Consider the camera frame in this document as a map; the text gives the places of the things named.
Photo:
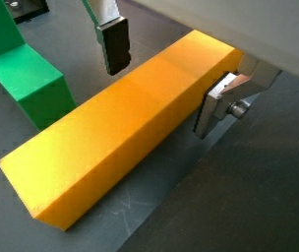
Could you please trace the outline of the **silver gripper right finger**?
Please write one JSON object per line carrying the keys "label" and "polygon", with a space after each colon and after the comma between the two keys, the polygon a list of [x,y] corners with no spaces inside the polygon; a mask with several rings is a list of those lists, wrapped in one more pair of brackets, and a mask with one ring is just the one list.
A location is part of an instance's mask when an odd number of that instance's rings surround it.
{"label": "silver gripper right finger", "polygon": [[227,115],[240,119],[251,104],[246,98],[266,91],[280,69],[255,56],[244,54],[237,73],[225,73],[204,93],[193,133],[203,139]]}

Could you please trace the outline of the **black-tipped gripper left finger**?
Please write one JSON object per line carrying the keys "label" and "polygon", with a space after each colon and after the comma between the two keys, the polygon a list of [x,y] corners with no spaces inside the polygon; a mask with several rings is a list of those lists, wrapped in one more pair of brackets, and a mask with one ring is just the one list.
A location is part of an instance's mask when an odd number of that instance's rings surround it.
{"label": "black-tipped gripper left finger", "polygon": [[106,71],[113,76],[130,61],[128,19],[120,15],[114,0],[82,0],[82,4],[94,24]]}

